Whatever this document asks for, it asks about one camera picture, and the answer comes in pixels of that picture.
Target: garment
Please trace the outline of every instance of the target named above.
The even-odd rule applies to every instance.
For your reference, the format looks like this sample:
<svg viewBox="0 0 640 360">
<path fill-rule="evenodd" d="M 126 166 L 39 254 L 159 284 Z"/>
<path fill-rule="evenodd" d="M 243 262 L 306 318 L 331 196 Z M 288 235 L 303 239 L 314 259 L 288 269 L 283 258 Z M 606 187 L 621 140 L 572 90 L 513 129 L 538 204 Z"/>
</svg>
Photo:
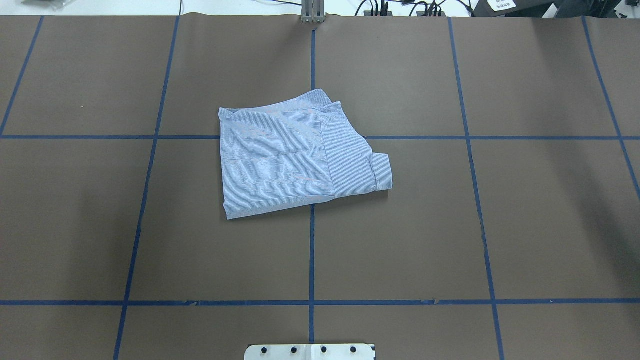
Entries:
<svg viewBox="0 0 640 360">
<path fill-rule="evenodd" d="M 218 116 L 227 219 L 393 187 L 388 156 L 322 90 Z"/>
</svg>

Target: shirt cuff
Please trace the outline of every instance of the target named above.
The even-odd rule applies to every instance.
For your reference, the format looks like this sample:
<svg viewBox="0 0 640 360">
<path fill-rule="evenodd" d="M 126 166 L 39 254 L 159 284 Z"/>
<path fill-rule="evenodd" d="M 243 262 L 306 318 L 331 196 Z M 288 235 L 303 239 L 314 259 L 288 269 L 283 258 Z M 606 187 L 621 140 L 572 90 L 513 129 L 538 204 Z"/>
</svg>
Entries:
<svg viewBox="0 0 640 360">
<path fill-rule="evenodd" d="M 394 179 L 391 174 L 391 163 L 389 163 L 389 155 L 371 154 L 371 167 L 373 174 L 376 176 L 376 191 L 391 190 L 394 187 Z"/>
</svg>

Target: white metal bracket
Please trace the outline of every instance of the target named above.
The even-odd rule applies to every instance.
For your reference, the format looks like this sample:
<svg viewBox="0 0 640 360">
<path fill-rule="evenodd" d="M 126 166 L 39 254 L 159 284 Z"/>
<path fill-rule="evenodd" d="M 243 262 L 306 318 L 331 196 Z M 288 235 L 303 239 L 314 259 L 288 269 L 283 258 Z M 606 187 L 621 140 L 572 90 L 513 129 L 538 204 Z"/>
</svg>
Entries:
<svg viewBox="0 0 640 360">
<path fill-rule="evenodd" d="M 324 22 L 324 0 L 302 0 L 302 22 Z"/>
<path fill-rule="evenodd" d="M 244 360 L 376 360 L 370 344 L 252 345 Z"/>
</svg>

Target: striped fabric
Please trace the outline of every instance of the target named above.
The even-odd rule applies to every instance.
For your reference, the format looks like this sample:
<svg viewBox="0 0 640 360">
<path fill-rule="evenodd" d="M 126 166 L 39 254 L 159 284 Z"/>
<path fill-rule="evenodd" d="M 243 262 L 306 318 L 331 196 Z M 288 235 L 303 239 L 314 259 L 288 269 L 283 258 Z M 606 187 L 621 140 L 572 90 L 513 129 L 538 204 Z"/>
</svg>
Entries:
<svg viewBox="0 0 640 360">
<path fill-rule="evenodd" d="M 229 220 L 393 187 L 388 156 L 373 153 L 320 89 L 218 115 Z"/>
</svg>

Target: folded shirt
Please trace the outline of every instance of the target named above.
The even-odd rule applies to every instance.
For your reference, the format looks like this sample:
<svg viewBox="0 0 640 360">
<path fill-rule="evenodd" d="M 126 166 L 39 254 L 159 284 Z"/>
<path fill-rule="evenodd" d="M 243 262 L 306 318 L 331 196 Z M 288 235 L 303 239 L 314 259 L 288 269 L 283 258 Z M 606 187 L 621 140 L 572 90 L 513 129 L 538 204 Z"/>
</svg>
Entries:
<svg viewBox="0 0 640 360">
<path fill-rule="evenodd" d="M 320 89 L 218 116 L 227 219 L 393 187 L 388 155 L 372 152 Z"/>
</svg>

